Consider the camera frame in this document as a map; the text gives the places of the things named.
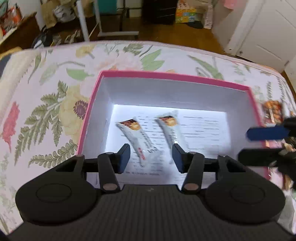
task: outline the white snack wrapper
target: white snack wrapper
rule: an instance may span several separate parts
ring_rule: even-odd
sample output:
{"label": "white snack wrapper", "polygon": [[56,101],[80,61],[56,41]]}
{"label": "white snack wrapper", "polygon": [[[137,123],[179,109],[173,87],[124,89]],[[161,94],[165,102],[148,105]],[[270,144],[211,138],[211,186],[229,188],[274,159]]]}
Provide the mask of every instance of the white snack wrapper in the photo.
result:
{"label": "white snack wrapper", "polygon": [[172,149],[173,144],[179,144],[182,149],[187,152],[189,151],[189,147],[187,142],[185,141],[183,134],[181,133],[180,124],[178,122],[177,116],[178,112],[172,111],[157,116],[155,121],[163,130],[170,149]]}
{"label": "white snack wrapper", "polygon": [[140,164],[142,166],[145,166],[161,155],[161,152],[153,145],[136,118],[117,122],[117,126],[132,144],[140,158]]}

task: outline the metal frame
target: metal frame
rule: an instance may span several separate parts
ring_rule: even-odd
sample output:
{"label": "metal frame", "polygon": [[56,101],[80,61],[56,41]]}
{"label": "metal frame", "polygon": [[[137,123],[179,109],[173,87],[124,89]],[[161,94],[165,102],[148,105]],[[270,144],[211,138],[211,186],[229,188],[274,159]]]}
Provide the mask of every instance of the metal frame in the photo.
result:
{"label": "metal frame", "polygon": [[[127,35],[132,35],[132,36],[138,36],[139,31],[121,31],[122,30],[122,17],[120,18],[120,31],[117,32],[103,32],[102,30],[102,24],[101,24],[101,18],[100,18],[100,12],[99,12],[99,4],[97,0],[94,0],[94,10],[95,10],[95,16],[96,16],[96,26],[92,30],[91,34],[89,34],[87,30],[87,25],[86,25],[86,19],[83,11],[83,7],[81,4],[81,0],[77,0],[77,11],[78,11],[78,17],[80,21],[80,26],[82,29],[82,34],[84,37],[85,42],[90,41],[90,36],[94,32],[97,26],[99,26],[100,32],[98,34],[98,37],[106,37],[106,36],[127,36]],[[124,1],[124,9],[123,9],[123,14],[125,13],[125,1]]]}

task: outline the door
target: door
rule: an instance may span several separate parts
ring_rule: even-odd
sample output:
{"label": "door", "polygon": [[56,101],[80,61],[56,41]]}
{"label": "door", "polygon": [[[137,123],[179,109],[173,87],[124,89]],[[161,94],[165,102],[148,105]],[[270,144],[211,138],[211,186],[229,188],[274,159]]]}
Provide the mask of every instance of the door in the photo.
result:
{"label": "door", "polygon": [[281,73],[296,55],[296,0],[266,0],[237,55]]}

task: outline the snack package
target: snack package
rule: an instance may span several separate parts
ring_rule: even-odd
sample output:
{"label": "snack package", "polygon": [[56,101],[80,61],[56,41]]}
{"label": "snack package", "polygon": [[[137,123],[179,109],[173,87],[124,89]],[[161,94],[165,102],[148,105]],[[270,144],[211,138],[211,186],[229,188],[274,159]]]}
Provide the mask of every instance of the snack package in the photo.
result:
{"label": "snack package", "polygon": [[279,101],[269,100],[263,104],[265,124],[280,124],[283,121],[282,104]]}
{"label": "snack package", "polygon": [[140,164],[145,166],[155,158],[158,158],[161,152],[153,146],[152,141],[144,132],[136,118],[118,122],[117,126],[128,138],[137,155],[140,158]]}
{"label": "snack package", "polygon": [[188,151],[188,144],[181,133],[177,116],[177,111],[169,112],[161,116],[157,116],[156,122],[162,128],[170,149],[172,149],[173,144],[179,144],[184,151]]}

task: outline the floral tablecloth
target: floral tablecloth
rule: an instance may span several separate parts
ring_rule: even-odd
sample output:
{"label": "floral tablecloth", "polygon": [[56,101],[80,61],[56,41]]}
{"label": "floral tablecloth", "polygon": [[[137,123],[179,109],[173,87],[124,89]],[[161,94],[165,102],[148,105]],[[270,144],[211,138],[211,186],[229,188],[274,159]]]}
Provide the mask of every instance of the floral tablecloth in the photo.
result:
{"label": "floral tablecloth", "polygon": [[15,193],[75,154],[92,88],[101,70],[199,75],[250,86],[258,106],[296,105],[276,71],[243,60],[157,42],[99,41],[12,55],[0,79],[0,228],[22,223]]}

